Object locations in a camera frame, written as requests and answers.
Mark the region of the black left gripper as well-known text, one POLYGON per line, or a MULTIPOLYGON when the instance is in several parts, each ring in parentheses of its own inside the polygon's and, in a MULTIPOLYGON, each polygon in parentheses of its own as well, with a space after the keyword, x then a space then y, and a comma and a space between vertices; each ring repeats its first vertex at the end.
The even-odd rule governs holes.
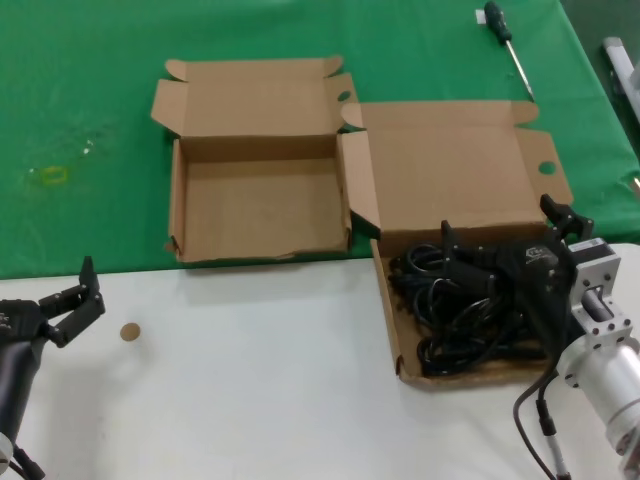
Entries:
POLYGON ((90 256, 84 258, 78 283, 41 299, 1 301, 1 345, 45 338, 47 317, 67 316, 49 326, 49 339, 64 348, 106 312, 90 256))

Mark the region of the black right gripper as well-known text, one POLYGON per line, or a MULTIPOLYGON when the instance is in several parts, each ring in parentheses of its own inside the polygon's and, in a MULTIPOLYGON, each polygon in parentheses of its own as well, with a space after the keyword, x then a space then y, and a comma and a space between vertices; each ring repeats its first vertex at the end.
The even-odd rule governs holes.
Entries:
POLYGON ((441 222, 442 272, 468 291, 495 291, 496 267, 513 292, 514 306, 544 351, 552 358, 566 348, 570 330, 569 293, 575 277, 564 240, 592 238, 594 222, 568 204, 543 194, 547 220, 541 238, 490 247, 465 247, 449 222, 441 222))

